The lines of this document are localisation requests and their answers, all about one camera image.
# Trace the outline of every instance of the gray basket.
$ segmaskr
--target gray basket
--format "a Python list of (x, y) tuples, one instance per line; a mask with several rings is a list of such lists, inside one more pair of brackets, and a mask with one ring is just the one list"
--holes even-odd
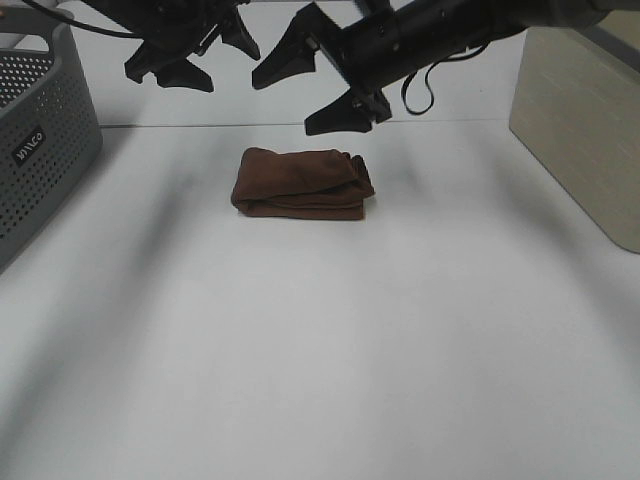
[(30, 8), (2, 10), (0, 32), (38, 35), (49, 51), (0, 49), (0, 271), (102, 147), (69, 26)]

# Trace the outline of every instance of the white surface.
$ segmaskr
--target white surface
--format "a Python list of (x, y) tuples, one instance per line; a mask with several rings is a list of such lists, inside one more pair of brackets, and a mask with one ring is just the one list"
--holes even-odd
[[(305, 2), (254, 3), (241, 7), (249, 31), (260, 45), (263, 58), (281, 38)], [(351, 2), (320, 2), (339, 25), (358, 20)], [(117, 28), (85, 4), (63, 6), (76, 19)], [(265, 90), (251, 87), (251, 72), (258, 65), (228, 45), (214, 44), (203, 57), (193, 56), (214, 81), (216, 92), (161, 89), (153, 75), (137, 85), (124, 75), (124, 62), (139, 41), (104, 38), (74, 29), (94, 104), (102, 125), (260, 125), (302, 124), (304, 119), (333, 102), (347, 85), (322, 54), (316, 55), (317, 73), (299, 75)], [(419, 121), (454, 119), (506, 119), (520, 66), (524, 37), (495, 42), (482, 56), (461, 64), (442, 65), (432, 75), (436, 106)], [(412, 120), (400, 101), (400, 85), (385, 90), (394, 120)], [(420, 79), (410, 90), (414, 108), (427, 102)]]
[[(251, 145), (367, 219), (238, 215)], [(107, 130), (0, 276), (0, 478), (637, 480), (639, 281), (505, 122)]]

